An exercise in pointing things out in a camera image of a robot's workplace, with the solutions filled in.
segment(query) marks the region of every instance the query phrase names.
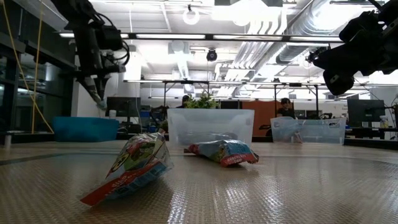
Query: transparent plastic bin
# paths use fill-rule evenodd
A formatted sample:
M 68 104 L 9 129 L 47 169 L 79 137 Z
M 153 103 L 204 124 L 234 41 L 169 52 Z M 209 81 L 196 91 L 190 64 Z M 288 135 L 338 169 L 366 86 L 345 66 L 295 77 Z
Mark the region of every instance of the transparent plastic bin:
M 272 118 L 274 142 L 344 144 L 345 118 L 297 120 L 290 117 Z
M 167 120 L 170 147 L 224 139 L 251 145 L 254 110 L 168 109 Z

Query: blue bin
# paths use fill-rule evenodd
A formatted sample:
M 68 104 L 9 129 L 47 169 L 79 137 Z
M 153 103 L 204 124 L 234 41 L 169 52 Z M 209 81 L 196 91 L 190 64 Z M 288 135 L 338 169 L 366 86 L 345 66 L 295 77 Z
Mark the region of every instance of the blue bin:
M 56 117 L 53 121 L 58 142 L 101 142 L 116 140 L 119 121 L 104 118 Z

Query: security camera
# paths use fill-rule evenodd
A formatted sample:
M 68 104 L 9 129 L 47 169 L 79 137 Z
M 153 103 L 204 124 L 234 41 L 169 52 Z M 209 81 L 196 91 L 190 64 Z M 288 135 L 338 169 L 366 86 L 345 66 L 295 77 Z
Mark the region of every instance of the security camera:
M 207 61 L 208 62 L 214 62 L 217 60 L 217 53 L 215 49 L 210 49 L 209 52 L 207 53 Z

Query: man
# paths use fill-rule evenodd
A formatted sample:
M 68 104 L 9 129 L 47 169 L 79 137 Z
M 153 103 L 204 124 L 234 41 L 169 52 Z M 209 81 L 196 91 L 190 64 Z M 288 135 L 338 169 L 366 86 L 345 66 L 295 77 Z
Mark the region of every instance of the man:
M 182 97 L 182 104 L 181 104 L 181 106 L 178 106 L 178 107 L 176 107 L 176 108 L 185 108 L 185 103 L 187 102 L 189 100 L 189 96 L 188 95 L 185 95 L 185 96 L 183 96 Z
M 280 100 L 280 103 L 282 104 L 282 108 L 279 108 L 276 116 L 290 116 L 291 118 L 296 119 L 296 116 L 294 115 L 294 110 L 290 108 L 290 100 L 288 98 L 283 98 Z

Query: chip bag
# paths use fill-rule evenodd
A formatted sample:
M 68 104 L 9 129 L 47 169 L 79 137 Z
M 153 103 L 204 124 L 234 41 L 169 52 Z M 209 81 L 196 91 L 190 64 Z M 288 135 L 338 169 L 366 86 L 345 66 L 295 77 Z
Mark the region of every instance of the chip bag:
M 206 156 L 212 161 L 227 167 L 241 162 L 255 164 L 259 156 L 247 144 L 239 140 L 219 140 L 192 144 L 188 150 L 196 155 Z
M 104 199 L 132 194 L 172 167 L 163 135 L 138 134 L 128 140 L 105 180 L 80 201 L 93 206 Z

